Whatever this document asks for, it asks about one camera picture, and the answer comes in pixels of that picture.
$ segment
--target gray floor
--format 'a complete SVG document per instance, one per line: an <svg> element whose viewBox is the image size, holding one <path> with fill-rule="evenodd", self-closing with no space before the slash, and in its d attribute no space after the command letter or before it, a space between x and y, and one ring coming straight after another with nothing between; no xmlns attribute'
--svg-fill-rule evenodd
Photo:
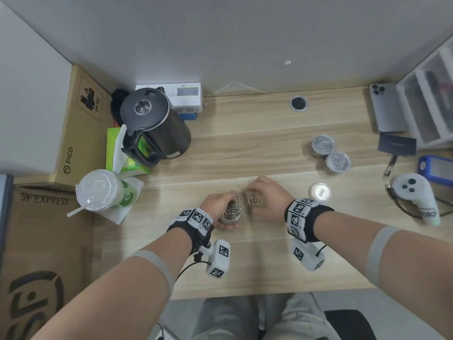
<svg viewBox="0 0 453 340"><path fill-rule="evenodd" d="M323 291L315 297L323 310L355 309L368 320L377 340L441 340L430 326L377 289ZM167 304L161 323L179 340L189 340L197 323L203 299L178 300ZM158 327L153 331L153 339Z"/></svg>

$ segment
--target cup with green logo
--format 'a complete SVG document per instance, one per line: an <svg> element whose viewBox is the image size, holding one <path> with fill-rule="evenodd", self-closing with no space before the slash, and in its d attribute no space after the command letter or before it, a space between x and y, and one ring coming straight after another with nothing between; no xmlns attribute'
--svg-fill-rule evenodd
<svg viewBox="0 0 453 340"><path fill-rule="evenodd" d="M137 199L137 189L108 170L94 170L76 186L77 201L88 211L112 206L126 208Z"/></svg>

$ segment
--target person's right hand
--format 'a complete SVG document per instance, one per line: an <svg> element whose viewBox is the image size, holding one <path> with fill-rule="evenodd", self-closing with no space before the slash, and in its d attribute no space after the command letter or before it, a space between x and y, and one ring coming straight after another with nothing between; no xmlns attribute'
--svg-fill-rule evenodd
<svg viewBox="0 0 453 340"><path fill-rule="evenodd" d="M264 195L266 206L254 208L253 214L260 215L269 221L285 223L285 210L288 205L296 198L293 197L287 190L281 187L274 180L267 176L259 176L256 180L247 187L249 191L256 191Z"/></svg>

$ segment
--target person's left hand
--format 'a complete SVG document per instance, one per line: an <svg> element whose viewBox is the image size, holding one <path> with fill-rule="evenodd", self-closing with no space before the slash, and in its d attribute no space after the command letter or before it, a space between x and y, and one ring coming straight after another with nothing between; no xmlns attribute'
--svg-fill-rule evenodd
<svg viewBox="0 0 453 340"><path fill-rule="evenodd" d="M224 229L236 229L237 224L225 225L219 221L223 215L230 200L234 200L237 192L229 192L225 194L210 194L201 203L200 209L207 212L214 220L214 227Z"/></svg>

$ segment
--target kettle handle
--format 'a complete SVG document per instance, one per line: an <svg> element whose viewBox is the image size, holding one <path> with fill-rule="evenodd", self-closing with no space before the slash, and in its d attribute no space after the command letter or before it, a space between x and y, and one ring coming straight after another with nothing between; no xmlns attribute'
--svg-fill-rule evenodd
<svg viewBox="0 0 453 340"><path fill-rule="evenodd" d="M151 140L145 137L146 143L151 147L152 151L148 156L145 156L139 149L139 141L144 136L143 132L139 131L135 138L125 134L123 139L122 151L134 161L146 167L154 167L164 158L164 154L160 148Z"/></svg>

